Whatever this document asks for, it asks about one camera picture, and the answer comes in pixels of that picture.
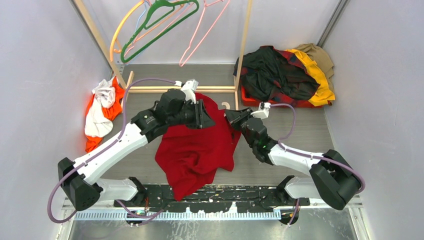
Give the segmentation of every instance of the white cloth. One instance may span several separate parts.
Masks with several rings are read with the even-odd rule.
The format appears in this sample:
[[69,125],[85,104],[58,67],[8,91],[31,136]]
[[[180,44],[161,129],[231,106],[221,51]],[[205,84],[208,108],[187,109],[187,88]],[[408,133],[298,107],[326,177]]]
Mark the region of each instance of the white cloth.
[[111,120],[103,115],[102,108],[110,108],[115,102],[115,88],[112,86],[113,78],[109,81],[103,79],[97,87],[92,90],[94,94],[93,103],[85,118],[85,135],[103,138],[112,131],[114,127]]

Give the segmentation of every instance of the yellow shirt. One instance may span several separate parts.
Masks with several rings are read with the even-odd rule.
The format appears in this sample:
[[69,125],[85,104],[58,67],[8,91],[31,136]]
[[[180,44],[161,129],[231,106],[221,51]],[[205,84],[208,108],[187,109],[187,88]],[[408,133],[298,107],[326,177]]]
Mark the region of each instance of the yellow shirt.
[[312,61],[312,59],[303,51],[299,51],[297,49],[287,49],[286,51],[294,53],[294,55],[296,55],[296,57],[306,67],[307,73],[319,84],[315,94],[308,100],[312,105],[316,107],[327,105],[328,101],[336,99],[336,96],[329,88],[326,75],[318,67],[316,61]]

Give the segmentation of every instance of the clothes hanger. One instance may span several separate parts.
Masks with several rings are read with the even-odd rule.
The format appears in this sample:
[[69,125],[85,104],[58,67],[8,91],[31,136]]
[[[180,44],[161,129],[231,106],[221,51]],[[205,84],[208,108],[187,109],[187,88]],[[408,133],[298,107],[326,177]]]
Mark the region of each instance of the clothes hanger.
[[[143,2],[148,2],[149,4],[150,4],[150,6],[152,5],[152,3],[151,3],[151,1],[150,0],[146,0],[146,1],[144,1],[144,0],[142,0],[142,1],[140,1],[139,3],[137,3],[135,6],[133,6],[129,11],[128,11],[128,13],[124,16],[124,18],[122,19],[122,21],[119,23],[119,25],[118,25],[118,27],[116,28],[116,31],[115,31],[115,33],[113,34],[113,37],[112,37],[112,41],[110,42],[110,49],[109,49],[109,58],[110,58],[110,61],[112,62],[113,60],[114,60],[114,55],[113,55],[113,53],[112,53],[112,50],[113,50],[113,52],[114,53],[117,53],[117,54],[120,54],[121,52],[122,52],[122,47],[121,47],[121,43],[119,42],[119,40],[118,40],[118,34],[120,33],[120,31],[121,31],[121,28],[122,28],[122,26],[124,25],[124,23],[127,21],[127,19],[128,19],[128,17],[131,15],[131,14],[133,14],[133,12],[138,8],[138,7],[140,7],[142,4],[143,4]],[[161,21],[159,24],[157,24],[157,25],[155,25],[154,27],[152,27],[148,32],[146,32],[145,33],[145,35],[146,34],[148,34],[148,33],[150,33],[151,31],[153,31],[155,28],[157,28],[159,25],[161,25],[161,24],[163,24],[164,22],[166,22],[169,18],[171,18],[173,15],[175,15],[178,11],[180,11],[181,9],[183,8],[183,5],[181,5],[180,6],[180,8],[179,9],[177,9],[177,11],[175,11],[175,12],[173,12],[171,15],[169,15],[168,17],[166,17],[163,21]],[[138,17],[138,20],[140,20],[141,19],[141,17],[144,15],[144,13],[146,12],[146,10],[147,10],[147,8],[144,10],[144,12],[140,15],[140,17]],[[141,38],[138,38],[138,39],[136,39],[135,41],[133,41],[132,42],[132,44],[134,45],[138,40],[140,40]],[[118,48],[119,49],[114,49],[114,45],[115,45],[115,43],[118,45]]]
[[[143,29],[144,30],[148,30],[153,25],[155,25],[157,22],[159,22],[160,20],[162,20],[163,18],[165,18],[167,15],[169,15],[170,13],[172,13],[175,10],[175,6],[182,5],[182,4],[188,4],[188,3],[194,3],[194,4],[196,4],[196,8],[193,11],[191,11],[190,13],[188,13],[187,15],[183,16],[178,21],[176,21],[174,24],[172,24],[171,26],[169,26],[168,28],[166,28],[164,31],[162,31],[160,34],[158,34],[156,37],[154,37],[151,41],[149,41],[147,44],[145,44],[142,48],[138,49],[135,53],[133,53],[127,59],[125,59],[125,51],[127,50],[128,46],[134,41],[134,39],[137,37],[137,35]],[[152,18],[153,13],[157,9],[159,9],[161,7],[171,7],[172,9],[169,12],[165,13],[163,16],[159,17],[157,20],[153,21],[151,24],[147,25],[147,23],[149,22],[149,20]],[[121,61],[124,64],[127,63],[127,62],[129,62],[129,61],[131,61],[131,59],[133,59],[135,56],[137,56],[143,50],[145,50],[146,48],[148,48],[155,41],[157,41],[163,35],[165,35],[166,33],[168,33],[170,30],[172,30],[175,26],[177,26],[178,24],[180,24],[182,21],[184,21],[185,19],[187,19],[188,17],[190,17],[191,15],[193,15],[195,12],[197,12],[197,10],[199,10],[199,2],[197,0],[181,0],[181,1],[177,1],[177,2],[168,2],[167,0],[156,0],[151,5],[151,7],[149,8],[149,10],[147,11],[147,16],[146,16],[146,19],[144,20],[144,22],[141,24],[141,26],[138,28],[138,30],[132,35],[132,37],[129,39],[129,41],[123,46],[122,52],[120,53],[120,59],[121,59]]]
[[209,30],[207,30],[207,32],[202,37],[202,39],[199,41],[199,43],[196,45],[196,47],[193,49],[193,51],[191,51],[191,53],[188,55],[188,57],[183,61],[183,58],[186,55],[187,51],[189,51],[189,49],[192,47],[193,39],[195,38],[195,36],[196,36],[196,34],[198,32],[198,29],[199,29],[199,26],[200,26],[200,24],[202,22],[203,15],[205,14],[206,8],[207,7],[210,7],[210,6],[214,5],[214,4],[216,4],[218,2],[224,2],[224,0],[217,0],[217,1],[214,1],[214,2],[212,2],[210,4],[207,4],[206,3],[206,0],[203,0],[203,6],[204,6],[203,7],[203,11],[201,12],[201,16],[200,16],[199,22],[197,24],[196,29],[194,30],[193,36],[191,37],[191,40],[190,40],[190,43],[188,44],[188,47],[184,51],[184,53],[182,54],[181,58],[179,59],[179,66],[180,67],[184,66],[187,63],[187,61],[190,59],[190,57],[193,55],[193,53],[198,49],[198,47],[200,46],[200,44],[202,44],[203,40],[206,38],[206,36],[209,34],[209,32],[211,31],[211,29],[215,26],[215,24],[217,23],[218,19],[221,17],[221,15],[225,11],[225,9],[228,7],[228,4],[230,4],[230,1],[231,0],[227,0],[227,3],[225,4],[225,6],[222,9],[222,11],[219,13],[218,17],[216,17],[215,21],[212,23],[212,25],[210,26]]
[[[178,18],[180,18],[189,8],[191,8],[192,6],[194,5],[194,3],[190,3],[190,4],[185,4],[184,5],[184,7],[185,7],[185,10],[184,11],[182,11],[176,18],[174,18],[174,20],[172,20],[161,32],[159,32],[158,33],[158,35],[159,34],[161,34],[163,31],[165,31],[169,26],[171,26]],[[126,56],[127,54],[128,54],[128,52],[131,50],[131,49],[133,49],[134,47],[135,47],[135,45],[134,45],[134,43],[136,43],[138,40],[140,40],[140,39],[142,39],[144,36],[146,36],[148,33],[150,33],[153,29],[154,29],[155,27],[153,27],[153,28],[151,28],[149,31],[147,31],[146,33],[144,33],[143,35],[141,35],[141,36],[138,36],[134,41],[133,41],[133,44],[132,44],[132,46],[131,47],[129,47],[127,50],[126,50],[126,52],[125,52],[125,54],[124,54],[124,56]],[[131,61],[129,61],[127,64],[130,64],[130,62],[132,62],[132,61],[134,61],[136,58],[138,58],[139,56],[140,56],[140,54],[141,53],[143,53],[144,52],[144,50],[142,51],[142,52],[140,52],[136,57],[134,57]]]

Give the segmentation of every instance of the robotic arm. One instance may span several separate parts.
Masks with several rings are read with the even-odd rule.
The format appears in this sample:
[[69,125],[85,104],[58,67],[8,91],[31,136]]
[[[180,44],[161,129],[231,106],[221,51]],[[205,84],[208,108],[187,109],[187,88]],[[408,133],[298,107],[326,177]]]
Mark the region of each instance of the robotic arm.
[[[94,151],[74,161],[64,158],[58,163],[59,179],[77,169],[61,184],[77,211],[86,210],[99,201],[119,199],[134,204],[144,201],[146,189],[135,177],[124,180],[100,177],[135,149],[165,134],[170,126],[186,125],[191,129],[213,126],[215,123],[208,116],[203,101],[196,100],[194,91],[197,85],[197,81],[190,80],[181,89],[170,89],[152,108],[140,111],[123,131]],[[285,166],[310,176],[288,176],[277,187],[281,198],[320,198],[331,207],[342,210],[363,186],[350,171],[317,158],[325,157],[349,167],[347,162],[335,150],[313,153],[279,145],[268,136],[261,120],[268,117],[269,109],[269,103],[262,103],[255,112],[246,108],[226,110],[225,115],[231,126],[242,132],[259,161]]]

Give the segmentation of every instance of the clothing rack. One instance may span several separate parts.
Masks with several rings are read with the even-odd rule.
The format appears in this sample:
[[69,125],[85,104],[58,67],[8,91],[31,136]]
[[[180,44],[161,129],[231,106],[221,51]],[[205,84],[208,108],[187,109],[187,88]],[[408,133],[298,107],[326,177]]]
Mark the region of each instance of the clothing rack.
[[[96,26],[96,23],[93,21],[92,16],[90,15],[90,12],[87,10],[86,5],[84,4],[83,0],[73,0],[76,8],[81,14],[81,17],[85,21],[85,23],[88,26],[88,29],[90,30],[92,36],[94,37],[94,40],[97,42],[97,45],[99,46],[101,52],[103,53],[104,57],[106,58],[107,62],[109,63],[110,68],[113,71],[113,74],[116,75],[116,78],[121,85],[121,87],[125,90],[127,87],[131,84],[131,82],[134,79],[134,72],[131,71],[129,73],[128,81],[125,83],[124,78],[122,77],[122,74],[118,68],[118,66],[115,64],[115,62],[110,61],[109,58],[109,48],[108,45],[106,45],[105,40],[103,39],[98,27]],[[243,27],[243,34],[241,38],[241,44],[240,44],[240,55],[239,55],[239,61],[237,66],[237,74],[234,77],[234,84],[228,85],[228,86],[198,86],[197,92],[201,93],[233,93],[234,99],[235,99],[235,109],[239,109],[239,83],[240,83],[240,74],[242,70],[242,62],[243,62],[243,55],[245,52],[245,46],[246,46],[246,39],[248,35],[248,29],[249,29],[249,19],[251,16],[251,10],[252,10],[252,2],[253,0],[247,0],[247,10],[246,10],[246,17],[244,19],[244,27]],[[132,86],[128,92],[129,93],[164,93],[168,89],[172,88],[178,88],[177,86]]]

